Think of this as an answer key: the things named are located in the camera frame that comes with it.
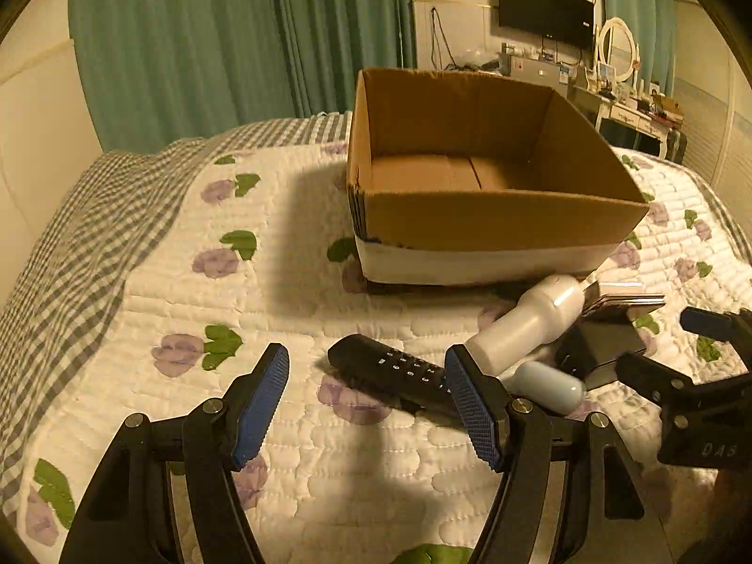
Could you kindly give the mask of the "silver mini fridge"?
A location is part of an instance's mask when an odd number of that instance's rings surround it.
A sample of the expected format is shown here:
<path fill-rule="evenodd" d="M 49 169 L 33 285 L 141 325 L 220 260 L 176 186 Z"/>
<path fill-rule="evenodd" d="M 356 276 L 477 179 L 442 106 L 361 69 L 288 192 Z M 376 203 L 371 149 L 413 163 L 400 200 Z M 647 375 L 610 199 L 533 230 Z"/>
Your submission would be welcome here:
<path fill-rule="evenodd" d="M 498 62 L 501 74 L 505 77 L 537 86 L 548 86 L 564 98 L 569 93 L 570 69 L 567 66 L 510 54 L 501 54 Z"/>

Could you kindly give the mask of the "red book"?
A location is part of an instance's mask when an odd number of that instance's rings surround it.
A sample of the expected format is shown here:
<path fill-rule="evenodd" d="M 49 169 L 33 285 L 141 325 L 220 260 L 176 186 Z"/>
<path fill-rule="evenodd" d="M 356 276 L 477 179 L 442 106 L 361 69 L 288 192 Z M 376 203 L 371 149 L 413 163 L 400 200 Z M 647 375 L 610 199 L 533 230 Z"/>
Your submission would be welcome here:
<path fill-rule="evenodd" d="M 584 290 L 584 320 L 631 321 L 666 304 L 666 297 L 647 291 L 642 282 L 592 282 Z"/>

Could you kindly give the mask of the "black remote control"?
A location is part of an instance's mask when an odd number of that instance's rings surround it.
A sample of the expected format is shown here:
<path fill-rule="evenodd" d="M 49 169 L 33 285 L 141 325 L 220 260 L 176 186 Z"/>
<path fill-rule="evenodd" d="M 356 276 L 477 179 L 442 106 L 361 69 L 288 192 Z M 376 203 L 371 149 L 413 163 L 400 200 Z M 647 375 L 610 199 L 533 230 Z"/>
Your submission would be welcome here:
<path fill-rule="evenodd" d="M 407 413 L 435 414 L 457 422 L 446 370 L 362 334 L 345 336 L 328 350 L 331 368 L 350 388 Z"/>

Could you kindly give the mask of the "grey checkered bed sheet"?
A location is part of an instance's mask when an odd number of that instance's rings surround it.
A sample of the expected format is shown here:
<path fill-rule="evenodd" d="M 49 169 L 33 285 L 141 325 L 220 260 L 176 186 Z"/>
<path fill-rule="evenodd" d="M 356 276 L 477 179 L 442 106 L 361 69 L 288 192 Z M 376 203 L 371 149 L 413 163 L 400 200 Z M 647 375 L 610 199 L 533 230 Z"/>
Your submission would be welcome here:
<path fill-rule="evenodd" d="M 274 118 L 158 153 L 111 150 L 65 197 L 1 311 L 1 510 L 19 507 L 24 453 L 46 411 L 100 348 L 127 277 L 172 227 L 206 165 L 243 149 L 348 138 L 350 113 Z"/>

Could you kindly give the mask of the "white louvered wardrobe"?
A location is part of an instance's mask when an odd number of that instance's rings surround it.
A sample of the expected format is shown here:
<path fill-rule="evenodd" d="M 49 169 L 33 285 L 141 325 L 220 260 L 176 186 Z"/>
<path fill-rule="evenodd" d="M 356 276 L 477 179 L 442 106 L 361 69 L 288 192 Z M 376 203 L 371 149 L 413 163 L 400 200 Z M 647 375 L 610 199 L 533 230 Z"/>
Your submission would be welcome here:
<path fill-rule="evenodd" d="M 674 95 L 684 111 L 684 163 L 729 208 L 751 210 L 751 84 L 704 9 L 675 0 Z"/>

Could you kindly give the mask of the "green curtain left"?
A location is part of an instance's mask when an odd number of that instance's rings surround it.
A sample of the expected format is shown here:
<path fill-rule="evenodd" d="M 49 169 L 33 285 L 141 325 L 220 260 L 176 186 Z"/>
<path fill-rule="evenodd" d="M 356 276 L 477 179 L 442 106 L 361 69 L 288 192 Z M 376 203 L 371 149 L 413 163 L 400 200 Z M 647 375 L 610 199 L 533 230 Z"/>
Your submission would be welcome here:
<path fill-rule="evenodd" d="M 417 62 L 410 3 L 69 0 L 69 25 L 102 147 L 150 153 L 349 110 L 361 70 Z"/>

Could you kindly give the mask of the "oval vanity mirror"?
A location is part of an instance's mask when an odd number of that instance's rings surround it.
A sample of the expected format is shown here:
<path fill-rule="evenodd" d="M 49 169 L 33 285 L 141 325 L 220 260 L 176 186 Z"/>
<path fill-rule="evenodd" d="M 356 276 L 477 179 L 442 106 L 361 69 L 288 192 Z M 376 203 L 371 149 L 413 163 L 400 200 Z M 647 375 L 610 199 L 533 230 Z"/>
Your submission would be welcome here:
<path fill-rule="evenodd" d="M 596 38 L 598 69 L 613 70 L 613 82 L 624 83 L 639 68 L 639 45 L 630 27 L 619 16 L 611 16 L 600 28 Z"/>

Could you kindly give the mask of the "black rectangular case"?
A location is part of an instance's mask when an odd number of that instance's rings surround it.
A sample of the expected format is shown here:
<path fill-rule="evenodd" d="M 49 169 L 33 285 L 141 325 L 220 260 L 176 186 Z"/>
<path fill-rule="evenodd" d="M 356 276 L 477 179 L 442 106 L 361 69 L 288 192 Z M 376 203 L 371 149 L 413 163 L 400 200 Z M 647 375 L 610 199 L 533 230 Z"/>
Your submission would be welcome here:
<path fill-rule="evenodd" d="M 556 367 L 580 379 L 591 391 L 617 379 L 616 361 L 646 346 L 628 318 L 617 321 L 577 321 L 564 335 L 555 355 Z"/>

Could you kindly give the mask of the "white plastic bottle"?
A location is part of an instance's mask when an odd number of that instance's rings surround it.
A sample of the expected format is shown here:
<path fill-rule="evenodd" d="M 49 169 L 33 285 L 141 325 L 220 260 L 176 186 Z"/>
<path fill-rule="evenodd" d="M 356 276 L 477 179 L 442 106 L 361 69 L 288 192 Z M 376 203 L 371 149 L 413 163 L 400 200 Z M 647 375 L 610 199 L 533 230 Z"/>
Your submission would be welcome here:
<path fill-rule="evenodd" d="M 584 289 L 573 276 L 547 276 L 464 346 L 483 373 L 497 377 L 569 330 L 584 308 L 584 299 Z"/>

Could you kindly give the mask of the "black wall television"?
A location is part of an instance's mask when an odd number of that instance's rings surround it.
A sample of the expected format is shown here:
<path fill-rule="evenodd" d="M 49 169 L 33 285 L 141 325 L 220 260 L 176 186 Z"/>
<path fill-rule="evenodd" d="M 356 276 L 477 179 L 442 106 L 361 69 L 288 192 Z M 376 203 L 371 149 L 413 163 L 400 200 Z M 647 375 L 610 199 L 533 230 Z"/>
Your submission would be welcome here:
<path fill-rule="evenodd" d="M 520 29 L 582 51 L 593 46 L 594 4 L 590 0 L 498 0 L 498 24 Z"/>

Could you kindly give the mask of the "light blue capsule object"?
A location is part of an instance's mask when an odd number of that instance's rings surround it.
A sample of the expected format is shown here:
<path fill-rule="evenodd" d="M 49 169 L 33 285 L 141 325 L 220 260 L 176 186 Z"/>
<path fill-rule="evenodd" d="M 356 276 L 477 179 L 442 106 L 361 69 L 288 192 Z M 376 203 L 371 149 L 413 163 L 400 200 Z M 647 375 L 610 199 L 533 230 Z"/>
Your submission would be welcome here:
<path fill-rule="evenodd" d="M 585 397 L 580 379 L 535 360 L 521 363 L 502 383 L 514 395 L 562 416 L 575 411 Z"/>

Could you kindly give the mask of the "green curtain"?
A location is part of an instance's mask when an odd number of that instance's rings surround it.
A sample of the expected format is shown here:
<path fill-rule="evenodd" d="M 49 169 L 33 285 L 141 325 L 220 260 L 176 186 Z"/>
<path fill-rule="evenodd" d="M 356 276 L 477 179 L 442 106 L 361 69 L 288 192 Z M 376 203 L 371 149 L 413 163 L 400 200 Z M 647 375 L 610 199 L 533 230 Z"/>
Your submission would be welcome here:
<path fill-rule="evenodd" d="M 349 110 L 361 70 L 417 62 L 410 3 L 69 0 L 69 25 L 102 147 L 150 153 Z"/>
<path fill-rule="evenodd" d="M 673 0 L 603 0 L 607 18 L 618 16 L 640 47 L 640 78 L 657 82 L 665 94 L 673 92 L 675 6 Z"/>

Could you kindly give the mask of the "white dressing table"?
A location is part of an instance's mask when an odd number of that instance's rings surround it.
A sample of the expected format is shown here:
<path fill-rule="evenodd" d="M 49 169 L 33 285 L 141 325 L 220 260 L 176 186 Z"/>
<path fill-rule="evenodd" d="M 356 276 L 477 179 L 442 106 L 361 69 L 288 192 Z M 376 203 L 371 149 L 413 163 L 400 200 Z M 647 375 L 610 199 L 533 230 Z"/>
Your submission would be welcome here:
<path fill-rule="evenodd" d="M 618 147 L 658 158 L 668 156 L 669 127 L 646 113 L 580 86 L 570 86 L 567 99 L 598 133 Z"/>

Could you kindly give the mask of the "open cardboard box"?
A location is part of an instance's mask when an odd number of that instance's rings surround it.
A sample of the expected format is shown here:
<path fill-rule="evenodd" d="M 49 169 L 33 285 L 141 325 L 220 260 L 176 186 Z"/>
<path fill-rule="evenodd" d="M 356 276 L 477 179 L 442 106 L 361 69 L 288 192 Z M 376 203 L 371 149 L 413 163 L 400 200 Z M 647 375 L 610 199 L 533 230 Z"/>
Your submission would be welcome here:
<path fill-rule="evenodd" d="M 347 192 L 362 273 L 389 285 L 584 276 L 649 208 L 562 95 L 462 71 L 360 72 Z"/>

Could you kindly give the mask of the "dark checkered suitcase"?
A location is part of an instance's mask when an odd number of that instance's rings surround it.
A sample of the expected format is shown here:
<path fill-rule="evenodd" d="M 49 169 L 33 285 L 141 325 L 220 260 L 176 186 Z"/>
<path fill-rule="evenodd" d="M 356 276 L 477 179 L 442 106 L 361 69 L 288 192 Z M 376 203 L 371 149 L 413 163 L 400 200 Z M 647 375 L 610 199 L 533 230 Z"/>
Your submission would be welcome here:
<path fill-rule="evenodd" d="M 686 154 L 688 139 L 681 130 L 671 129 L 666 139 L 666 159 L 676 165 L 681 165 Z"/>

